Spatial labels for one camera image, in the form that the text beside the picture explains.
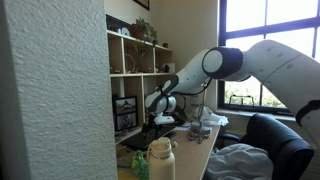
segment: white fabric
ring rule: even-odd
[[[271,180],[268,152],[247,144],[233,144],[212,153],[204,180]]]

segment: textured wall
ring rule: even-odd
[[[116,179],[103,0],[4,4],[31,178]]]

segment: shelf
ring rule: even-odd
[[[168,76],[174,73],[131,73],[131,74],[110,74],[110,77],[134,77],[134,76]]]
[[[117,137],[116,144],[141,131],[147,122],[145,97],[174,73],[157,73],[174,63],[170,49],[107,30],[112,97],[137,97],[138,129]]]
[[[125,136],[117,136],[116,139],[115,139],[115,142],[116,142],[116,145],[121,143],[122,141],[124,141],[125,139],[139,133],[141,131],[141,127],[138,127],[137,129],[133,130],[133,131],[130,131],[130,132],[126,132],[127,135]]]

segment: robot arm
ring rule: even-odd
[[[319,146],[319,71],[320,64],[311,57],[272,40],[263,40],[245,52],[216,47],[197,54],[185,68],[150,94],[145,105],[150,113],[161,117],[162,112],[175,109],[176,102],[170,96],[175,91],[195,88],[208,78],[243,81],[252,75],[287,106]]]

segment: cubby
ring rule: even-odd
[[[141,130],[147,122],[146,96],[172,75],[161,67],[174,63],[171,50],[107,30],[113,97],[137,97],[138,128],[116,143]]]

